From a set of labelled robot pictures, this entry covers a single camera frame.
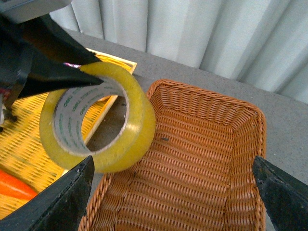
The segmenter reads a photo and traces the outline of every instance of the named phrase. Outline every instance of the wicker basket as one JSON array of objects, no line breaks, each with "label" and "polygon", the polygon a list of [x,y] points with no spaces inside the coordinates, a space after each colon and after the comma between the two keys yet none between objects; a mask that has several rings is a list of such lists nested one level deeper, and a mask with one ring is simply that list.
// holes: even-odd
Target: wicker basket
[{"label": "wicker basket", "polygon": [[171,80],[147,95],[157,122],[149,151],[103,176],[79,230],[264,231],[252,173],[254,157],[265,157],[260,109]]}]

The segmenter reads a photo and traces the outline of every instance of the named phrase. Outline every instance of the white curtain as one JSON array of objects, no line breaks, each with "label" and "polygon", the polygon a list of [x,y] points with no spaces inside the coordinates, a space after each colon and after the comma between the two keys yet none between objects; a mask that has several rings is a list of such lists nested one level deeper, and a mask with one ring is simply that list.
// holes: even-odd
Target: white curtain
[{"label": "white curtain", "polygon": [[308,103],[307,0],[73,0],[51,17]]}]

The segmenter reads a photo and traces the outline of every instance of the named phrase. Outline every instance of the tape core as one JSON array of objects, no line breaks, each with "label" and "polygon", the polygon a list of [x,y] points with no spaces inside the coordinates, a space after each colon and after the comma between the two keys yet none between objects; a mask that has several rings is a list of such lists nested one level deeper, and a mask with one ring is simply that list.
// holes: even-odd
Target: tape core
[{"label": "tape core", "polygon": [[[86,157],[108,149],[121,136],[126,127],[129,114],[129,100],[120,83],[116,80],[98,76],[104,82],[98,86],[68,89],[60,98],[53,114],[53,132],[59,145],[71,155]],[[81,125],[87,110],[99,99],[118,95],[125,97],[127,110],[124,125],[117,136],[103,148],[92,152],[85,145]]]}]

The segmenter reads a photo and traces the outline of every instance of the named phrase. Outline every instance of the packing tape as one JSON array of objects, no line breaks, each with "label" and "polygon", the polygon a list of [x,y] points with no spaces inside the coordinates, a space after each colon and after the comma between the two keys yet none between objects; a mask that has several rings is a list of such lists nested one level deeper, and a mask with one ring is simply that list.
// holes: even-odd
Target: packing tape
[{"label": "packing tape", "polygon": [[[124,170],[140,160],[152,143],[155,132],[152,105],[136,79],[115,64],[98,62],[81,66],[80,70],[104,82],[99,86],[49,93],[40,115],[41,142],[50,158],[63,168],[71,169],[92,155],[96,172]],[[91,152],[82,139],[82,120],[93,103],[108,95],[125,97],[125,122],[110,144]]]}]

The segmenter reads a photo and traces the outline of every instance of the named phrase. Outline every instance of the basket rim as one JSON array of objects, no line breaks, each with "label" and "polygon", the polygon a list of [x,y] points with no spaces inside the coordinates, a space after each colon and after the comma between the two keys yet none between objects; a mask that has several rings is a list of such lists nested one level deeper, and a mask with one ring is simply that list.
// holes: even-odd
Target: basket rim
[{"label": "basket rim", "polygon": [[227,103],[231,103],[234,105],[240,105],[243,107],[246,107],[249,110],[253,110],[258,112],[258,114],[260,114],[262,116],[262,119],[264,121],[266,121],[265,119],[265,115],[264,113],[261,111],[260,108],[258,108],[256,105],[254,105],[253,103],[250,103],[248,101],[244,101],[244,100],[239,100],[237,98],[234,98],[232,96],[228,96],[225,94],[221,94],[215,91],[211,91],[211,90],[206,90],[206,89],[202,89],[200,87],[194,86],[194,85],[190,85],[187,83],[183,83],[183,82],[179,82],[179,81],[175,81],[175,80],[171,80],[171,79],[159,79],[156,80],[155,82],[152,83],[152,85],[150,86],[150,88],[147,91],[147,97],[151,98],[152,95],[154,94],[154,92],[156,91],[156,89],[162,85],[165,86],[173,86],[173,87],[177,87],[179,89],[185,89],[191,92],[195,92],[201,95],[207,95],[208,97],[211,97],[213,99],[218,99],[220,101],[224,101]]}]

